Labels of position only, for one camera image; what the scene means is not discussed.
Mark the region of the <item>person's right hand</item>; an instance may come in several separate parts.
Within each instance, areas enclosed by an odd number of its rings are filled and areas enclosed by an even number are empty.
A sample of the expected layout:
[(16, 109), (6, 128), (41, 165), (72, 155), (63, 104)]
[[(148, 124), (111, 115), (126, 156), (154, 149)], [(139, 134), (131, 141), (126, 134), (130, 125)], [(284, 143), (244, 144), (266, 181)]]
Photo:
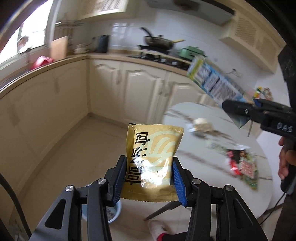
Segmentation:
[(281, 180), (283, 180), (288, 175), (288, 164), (295, 166), (296, 164), (296, 152), (293, 150), (286, 150), (284, 147), (284, 141), (285, 138), (281, 137), (278, 144), (282, 146), (282, 149), (280, 151), (279, 155), (279, 170), (278, 170), (278, 176)]

